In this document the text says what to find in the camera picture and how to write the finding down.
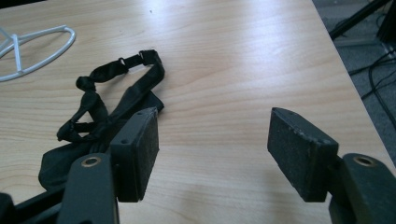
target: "light wood tabletop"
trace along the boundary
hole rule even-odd
[[[295,111],[340,144],[394,166],[309,0],[49,0],[0,9],[23,35],[66,24],[77,39],[54,62],[0,83],[0,191],[21,203],[44,191],[42,155],[66,144],[58,129],[77,111],[76,79],[156,49],[164,80],[153,90],[160,152],[145,199],[120,203],[121,223],[331,223],[326,203],[304,203],[266,148],[272,107]],[[21,47],[39,62],[68,34]],[[13,53],[0,74],[15,69]],[[111,110],[144,69],[98,85]]]

